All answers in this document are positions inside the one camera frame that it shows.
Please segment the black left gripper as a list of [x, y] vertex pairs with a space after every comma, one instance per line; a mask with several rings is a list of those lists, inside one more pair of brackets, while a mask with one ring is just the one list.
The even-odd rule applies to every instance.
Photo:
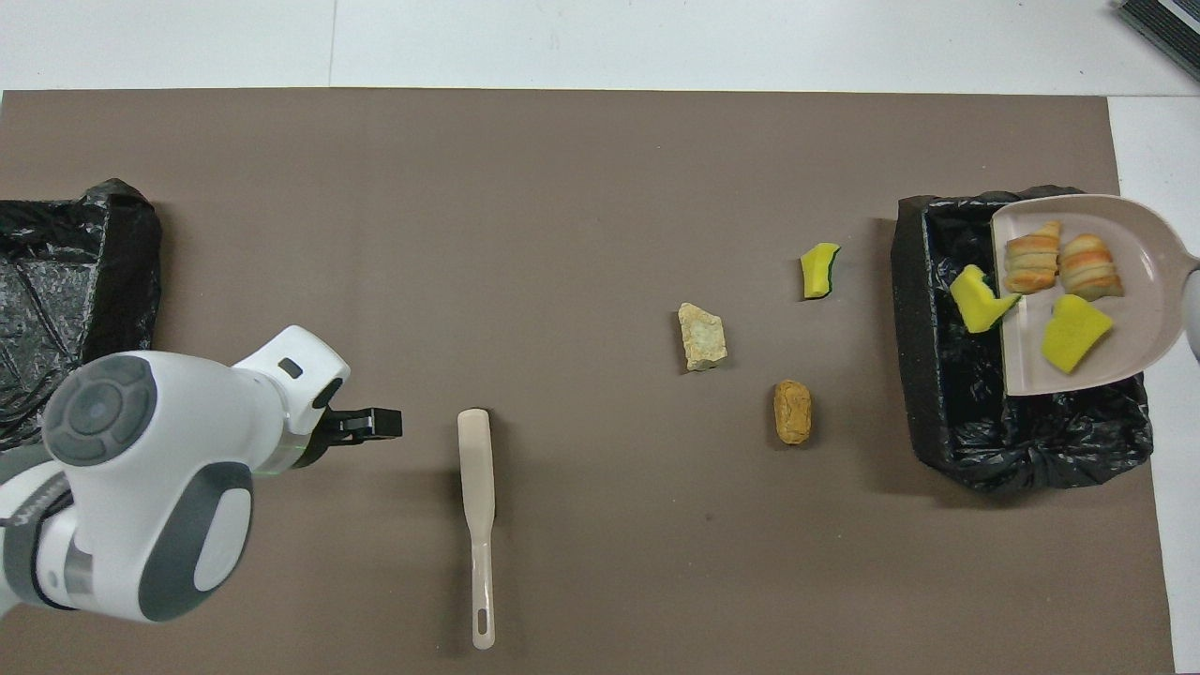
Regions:
[[322, 460], [331, 447], [352, 447], [364, 442], [400, 440], [404, 431], [403, 413], [398, 410], [331, 410], [344, 380], [331, 380], [312, 402], [322, 412], [304, 450], [304, 467]]

